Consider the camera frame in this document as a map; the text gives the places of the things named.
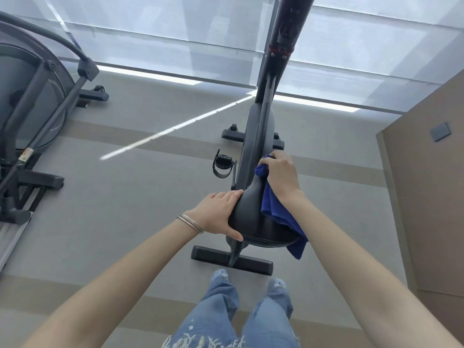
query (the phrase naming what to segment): gray floor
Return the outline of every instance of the gray floor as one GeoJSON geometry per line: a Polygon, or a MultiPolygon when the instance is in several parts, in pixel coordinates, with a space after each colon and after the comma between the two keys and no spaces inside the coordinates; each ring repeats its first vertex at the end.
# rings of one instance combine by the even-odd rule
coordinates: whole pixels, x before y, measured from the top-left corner
{"type": "MultiPolygon", "coordinates": [[[[11,278],[85,285],[206,194],[230,187],[229,179],[213,176],[213,155],[199,158],[200,152],[183,153],[175,144],[190,139],[192,151],[195,147],[203,149],[206,143],[238,149],[237,144],[223,142],[220,133],[231,123],[244,129],[251,101],[175,131],[170,135],[174,142],[170,153],[153,145],[103,161],[100,157],[125,145],[125,132],[146,132],[145,136],[157,133],[239,100],[246,96],[246,89],[228,90],[205,83],[185,86],[108,73],[102,73],[97,82],[105,85],[110,101],[78,110],[72,117],[85,122],[94,138],[89,138],[89,132],[82,133],[84,139],[64,132],[38,164],[41,171],[65,176],[65,187],[48,193],[34,215],[4,270],[11,278]],[[103,126],[121,128],[114,138],[121,143],[114,143],[114,139],[112,144],[105,142],[108,137],[99,134],[103,126]]],[[[386,187],[382,183],[351,182],[359,176],[382,173],[375,134],[397,117],[290,103],[276,103],[274,110],[276,130],[285,140],[286,151],[310,166],[299,176],[306,195],[406,282],[386,187]],[[334,177],[345,172],[356,175],[334,177]]],[[[70,128],[79,122],[69,122],[70,128]]],[[[186,303],[201,298],[216,267],[190,260],[193,245],[228,248],[223,236],[197,237],[161,272],[147,296],[186,303]]],[[[359,327],[310,246],[299,261],[285,248],[250,246],[243,253],[274,262],[274,274],[288,284],[295,319],[359,327]]],[[[268,278],[234,269],[229,272],[241,295],[240,309],[251,311],[264,293],[268,278]]],[[[5,334],[17,345],[43,317],[24,308],[0,309],[0,335],[5,334]]],[[[124,339],[115,340],[130,341],[134,337],[131,345],[144,347],[151,336],[155,342],[165,337],[145,330],[140,331],[144,338],[139,339],[131,330],[138,332],[119,328],[115,335],[124,339]]]]}

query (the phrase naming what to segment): jeans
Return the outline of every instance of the jeans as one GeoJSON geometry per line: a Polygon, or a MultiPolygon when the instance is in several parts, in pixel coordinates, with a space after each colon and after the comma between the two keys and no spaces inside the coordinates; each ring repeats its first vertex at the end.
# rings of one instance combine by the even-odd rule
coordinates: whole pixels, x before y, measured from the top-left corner
{"type": "Polygon", "coordinates": [[[211,282],[205,296],[162,348],[299,348],[290,326],[293,311],[285,289],[274,288],[250,314],[237,337],[231,320],[239,307],[234,285],[222,277],[211,282]]]}

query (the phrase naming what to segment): blue towel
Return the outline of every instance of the blue towel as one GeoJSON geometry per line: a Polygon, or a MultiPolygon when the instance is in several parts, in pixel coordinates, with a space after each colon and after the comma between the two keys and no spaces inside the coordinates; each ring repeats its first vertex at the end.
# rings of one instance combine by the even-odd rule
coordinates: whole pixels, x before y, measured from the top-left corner
{"type": "MultiPolygon", "coordinates": [[[[269,174],[269,169],[267,165],[259,165],[255,168],[255,175],[266,178],[269,174]]],[[[298,240],[294,242],[292,245],[288,246],[288,251],[298,260],[301,259],[301,255],[305,250],[305,245],[308,239],[305,236],[305,233],[301,229],[300,225],[295,221],[293,216],[288,212],[287,209],[280,203],[279,199],[277,199],[276,195],[272,191],[269,183],[266,180],[266,186],[264,187],[264,194],[263,194],[263,203],[261,204],[261,212],[264,216],[269,217],[270,219],[274,220],[275,222],[286,225],[290,227],[292,230],[297,232],[300,237],[298,240]]]]}

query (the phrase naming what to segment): elliptical machine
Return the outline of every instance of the elliptical machine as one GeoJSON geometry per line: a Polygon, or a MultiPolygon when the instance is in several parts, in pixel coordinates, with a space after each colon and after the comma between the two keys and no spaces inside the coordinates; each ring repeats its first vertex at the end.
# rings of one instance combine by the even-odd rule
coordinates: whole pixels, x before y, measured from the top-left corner
{"type": "Polygon", "coordinates": [[[77,104],[108,100],[102,86],[82,89],[98,73],[96,64],[70,41],[0,11],[0,270],[45,192],[64,185],[61,176],[32,171],[40,155],[77,104]],[[78,80],[74,82],[61,61],[26,31],[74,52],[79,57],[78,80]]]}
{"type": "Polygon", "coordinates": [[[275,0],[268,31],[265,56],[261,62],[256,99],[244,133],[233,124],[225,129],[222,138],[243,143],[239,168],[237,161],[217,152],[213,171],[225,178],[232,173],[232,190],[243,189],[229,217],[229,225],[243,235],[243,242],[226,237],[230,252],[194,246],[191,258],[219,266],[255,272],[271,276],[274,264],[271,261],[246,257],[240,252],[248,245],[275,248],[289,246],[298,239],[298,234],[289,227],[278,224],[261,213],[265,181],[255,175],[259,160],[275,149],[283,150],[284,142],[274,131],[272,99],[287,62],[295,49],[298,36],[314,0],[275,0]],[[216,168],[229,170],[220,174],[216,168]]]}

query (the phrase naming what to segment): light blue shoe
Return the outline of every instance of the light blue shoe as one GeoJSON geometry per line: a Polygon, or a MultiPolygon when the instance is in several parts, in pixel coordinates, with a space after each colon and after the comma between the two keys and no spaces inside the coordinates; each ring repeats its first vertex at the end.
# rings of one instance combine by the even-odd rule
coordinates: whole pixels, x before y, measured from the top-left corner
{"type": "Polygon", "coordinates": [[[218,269],[215,272],[213,272],[211,279],[209,280],[210,284],[218,277],[222,277],[224,280],[229,282],[229,275],[227,274],[227,271],[225,269],[218,269]]]}
{"type": "Polygon", "coordinates": [[[287,284],[280,278],[271,278],[267,285],[267,292],[274,292],[277,288],[287,290],[287,284]]]}

